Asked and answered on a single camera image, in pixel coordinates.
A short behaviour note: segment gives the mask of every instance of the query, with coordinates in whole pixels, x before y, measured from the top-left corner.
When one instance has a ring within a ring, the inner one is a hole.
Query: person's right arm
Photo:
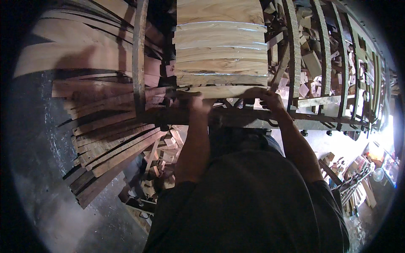
[[[260,99],[263,100],[260,102],[263,108],[270,109],[278,122],[286,158],[295,164],[306,182],[323,180],[315,153],[284,109],[280,95],[265,91],[260,93]]]

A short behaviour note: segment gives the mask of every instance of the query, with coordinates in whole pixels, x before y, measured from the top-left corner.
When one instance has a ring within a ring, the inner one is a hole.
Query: person
[[[144,252],[348,250],[340,200],[323,180],[315,153],[278,94],[256,97],[278,122],[285,157],[274,139],[253,130],[240,139],[243,145],[231,136],[241,138],[240,129],[209,134],[211,107],[193,97],[175,187],[158,198]]]

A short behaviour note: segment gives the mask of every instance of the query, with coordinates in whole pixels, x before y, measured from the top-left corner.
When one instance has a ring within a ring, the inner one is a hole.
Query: person's right hand
[[[270,109],[276,114],[285,111],[280,95],[273,91],[262,91],[259,99],[262,100],[260,105],[262,105],[264,109]]]

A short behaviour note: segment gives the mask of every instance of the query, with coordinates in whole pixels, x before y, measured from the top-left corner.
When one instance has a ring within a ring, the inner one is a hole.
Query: black t-shirt
[[[275,152],[214,160],[198,183],[158,199],[144,252],[346,252],[341,206]]]

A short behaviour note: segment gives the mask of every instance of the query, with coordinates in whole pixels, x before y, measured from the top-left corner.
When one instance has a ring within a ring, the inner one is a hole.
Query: forearm
[[[297,167],[305,181],[322,180],[318,159],[307,140],[301,135],[290,115],[280,111],[276,115],[281,130],[286,158]]]
[[[187,138],[175,167],[176,183],[198,182],[209,160],[208,114],[190,112]]]

